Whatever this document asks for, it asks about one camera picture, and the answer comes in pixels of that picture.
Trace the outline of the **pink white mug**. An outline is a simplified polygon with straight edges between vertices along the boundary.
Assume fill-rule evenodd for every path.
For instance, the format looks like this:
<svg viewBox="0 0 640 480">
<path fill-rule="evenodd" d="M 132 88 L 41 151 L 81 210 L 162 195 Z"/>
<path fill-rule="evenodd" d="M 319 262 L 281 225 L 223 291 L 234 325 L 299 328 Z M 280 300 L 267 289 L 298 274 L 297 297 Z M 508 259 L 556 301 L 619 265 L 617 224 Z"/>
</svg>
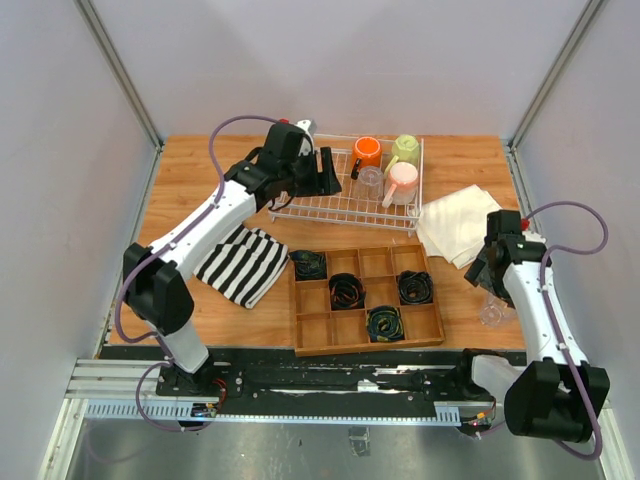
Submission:
<svg viewBox="0 0 640 480">
<path fill-rule="evenodd" d="M 417 168 L 409 162 L 396 162 L 385 170 L 384 175 L 382 207 L 409 205 L 418 189 L 419 173 Z"/>
</svg>

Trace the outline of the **yellow-green mug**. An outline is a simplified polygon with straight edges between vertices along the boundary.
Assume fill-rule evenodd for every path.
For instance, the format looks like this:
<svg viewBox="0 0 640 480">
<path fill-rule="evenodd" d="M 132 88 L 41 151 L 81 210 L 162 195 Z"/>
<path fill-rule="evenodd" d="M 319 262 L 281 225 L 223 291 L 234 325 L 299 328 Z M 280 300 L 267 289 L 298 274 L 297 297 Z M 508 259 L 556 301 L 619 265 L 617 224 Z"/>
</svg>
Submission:
<svg viewBox="0 0 640 480">
<path fill-rule="evenodd" d="M 404 162 L 418 167 L 421 155 L 420 143 L 416 137 L 402 134 L 394 140 L 391 154 L 392 157 L 384 171 L 384 176 L 387 176 L 397 163 Z"/>
</svg>

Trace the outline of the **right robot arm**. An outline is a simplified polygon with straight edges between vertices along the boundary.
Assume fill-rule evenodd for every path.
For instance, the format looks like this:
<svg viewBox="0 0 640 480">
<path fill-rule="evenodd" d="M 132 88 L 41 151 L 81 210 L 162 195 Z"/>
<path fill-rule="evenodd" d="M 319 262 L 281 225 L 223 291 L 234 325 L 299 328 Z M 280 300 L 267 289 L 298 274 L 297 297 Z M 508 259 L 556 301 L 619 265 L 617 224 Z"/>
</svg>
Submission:
<svg viewBox="0 0 640 480">
<path fill-rule="evenodd" d="M 527 365 L 517 370 L 503 355 L 466 349 L 453 375 L 455 392 L 474 400 L 487 392 L 502 404 L 516 436 L 566 447 L 600 444 L 598 416 L 610 389 L 605 369 L 591 365 L 578 346 L 556 293 L 557 247 L 530 232 L 514 210 L 488 214 L 484 244 L 465 274 L 514 309 L 525 338 Z"/>
</svg>

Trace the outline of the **orange enamel mug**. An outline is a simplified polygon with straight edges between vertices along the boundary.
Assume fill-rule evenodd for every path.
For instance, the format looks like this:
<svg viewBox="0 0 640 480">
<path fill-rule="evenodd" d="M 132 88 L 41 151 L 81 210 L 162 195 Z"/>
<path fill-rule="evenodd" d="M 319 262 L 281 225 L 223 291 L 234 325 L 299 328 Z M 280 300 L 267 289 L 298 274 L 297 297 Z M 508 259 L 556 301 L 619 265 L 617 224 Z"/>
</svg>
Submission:
<svg viewBox="0 0 640 480">
<path fill-rule="evenodd" d="M 359 137 L 353 144 L 351 155 L 352 180 L 356 180 L 361 169 L 365 167 L 379 168 L 382 158 L 382 146 L 378 139 L 371 136 Z"/>
</svg>

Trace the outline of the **clear plastic cup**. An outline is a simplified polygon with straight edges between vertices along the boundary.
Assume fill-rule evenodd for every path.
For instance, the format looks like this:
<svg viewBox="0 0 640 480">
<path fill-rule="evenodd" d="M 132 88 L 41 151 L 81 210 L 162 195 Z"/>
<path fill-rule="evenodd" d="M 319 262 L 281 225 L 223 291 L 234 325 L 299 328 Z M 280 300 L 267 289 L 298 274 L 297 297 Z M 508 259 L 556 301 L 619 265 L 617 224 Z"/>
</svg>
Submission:
<svg viewBox="0 0 640 480">
<path fill-rule="evenodd" d="M 377 202 L 383 193 L 384 176 L 380 168 L 366 166 L 359 171 L 355 184 L 355 197 L 358 200 Z"/>
<path fill-rule="evenodd" d="M 505 301 L 488 293 L 479 311 L 479 319 L 485 326 L 497 328 L 505 326 L 517 318 L 514 308 Z"/>
</svg>

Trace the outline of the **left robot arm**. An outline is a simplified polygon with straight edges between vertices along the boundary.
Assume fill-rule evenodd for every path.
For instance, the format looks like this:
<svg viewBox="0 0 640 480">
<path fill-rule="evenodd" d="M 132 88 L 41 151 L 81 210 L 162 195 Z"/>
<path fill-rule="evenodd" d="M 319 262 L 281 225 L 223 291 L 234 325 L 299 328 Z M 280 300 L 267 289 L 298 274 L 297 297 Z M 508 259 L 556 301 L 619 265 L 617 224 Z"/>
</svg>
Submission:
<svg viewBox="0 0 640 480">
<path fill-rule="evenodd" d="M 123 255 L 123 282 L 116 305 L 128 305 L 151 328 L 179 383 L 190 394 L 207 393 L 214 371 L 192 322 L 194 300 L 187 287 L 196 266 L 242 223 L 282 194 L 290 198 L 330 196 L 341 186 L 327 147 L 314 146 L 316 124 L 270 119 L 262 146 L 219 173 L 214 193 L 171 232 Z"/>
</svg>

